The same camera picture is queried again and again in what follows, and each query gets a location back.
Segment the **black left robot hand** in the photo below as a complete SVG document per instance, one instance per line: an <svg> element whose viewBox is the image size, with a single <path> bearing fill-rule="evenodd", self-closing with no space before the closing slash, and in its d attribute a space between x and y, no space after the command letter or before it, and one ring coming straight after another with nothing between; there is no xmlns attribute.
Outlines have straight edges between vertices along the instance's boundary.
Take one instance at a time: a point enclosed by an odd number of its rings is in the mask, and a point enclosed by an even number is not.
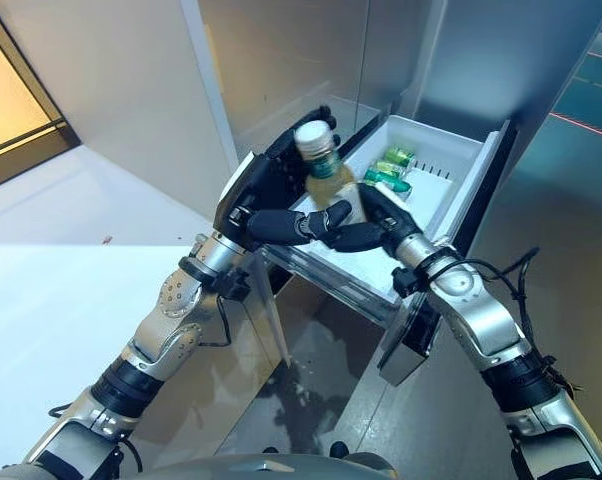
<svg viewBox="0 0 602 480"><path fill-rule="evenodd" d="M321 105L281 133L265 152L242 162L217 205L213 226L223 237L253 252L264 244L303 245L335 236L352 213L352 201L339 200L309 214L291 209L306 193L309 173L294 132L315 120L325 121L330 130L336 128L331 109Z"/></svg>

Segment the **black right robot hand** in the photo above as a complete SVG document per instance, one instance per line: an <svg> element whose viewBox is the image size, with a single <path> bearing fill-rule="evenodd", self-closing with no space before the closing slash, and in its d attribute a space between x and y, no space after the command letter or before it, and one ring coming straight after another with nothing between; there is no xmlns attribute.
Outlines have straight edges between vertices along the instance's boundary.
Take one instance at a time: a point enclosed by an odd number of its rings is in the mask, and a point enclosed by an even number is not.
<svg viewBox="0 0 602 480"><path fill-rule="evenodd" d="M379 188L365 183L358 183L357 187L367 221L334 227L320 238L326 246L344 253L383 248L395 257L406 238L423 233L412 215Z"/></svg>

